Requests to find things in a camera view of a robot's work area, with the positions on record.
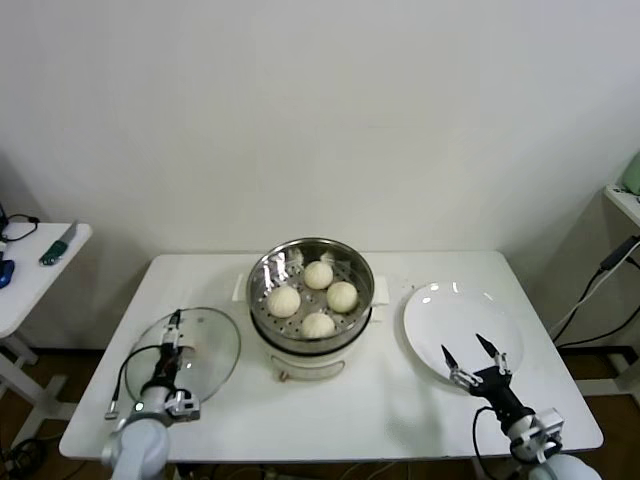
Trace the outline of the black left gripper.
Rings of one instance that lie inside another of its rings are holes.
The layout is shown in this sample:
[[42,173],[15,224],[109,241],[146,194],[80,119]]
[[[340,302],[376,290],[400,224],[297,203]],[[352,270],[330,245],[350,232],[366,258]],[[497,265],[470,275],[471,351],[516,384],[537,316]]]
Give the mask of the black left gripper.
[[164,327],[160,357],[153,372],[153,384],[174,386],[178,371],[183,369],[184,348],[177,349],[180,339],[181,310],[175,310]]

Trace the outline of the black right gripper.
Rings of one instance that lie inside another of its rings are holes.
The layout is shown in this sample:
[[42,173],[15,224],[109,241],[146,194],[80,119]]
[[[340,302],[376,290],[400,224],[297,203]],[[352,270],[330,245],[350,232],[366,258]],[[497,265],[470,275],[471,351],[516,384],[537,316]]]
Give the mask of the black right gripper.
[[512,375],[507,354],[500,352],[482,335],[476,333],[475,336],[485,352],[494,360],[496,367],[471,373],[461,368],[449,350],[442,345],[441,350],[449,368],[449,380],[461,389],[469,389],[472,396],[487,400],[501,426],[512,427],[519,420],[533,415],[534,410],[525,406],[510,388]]

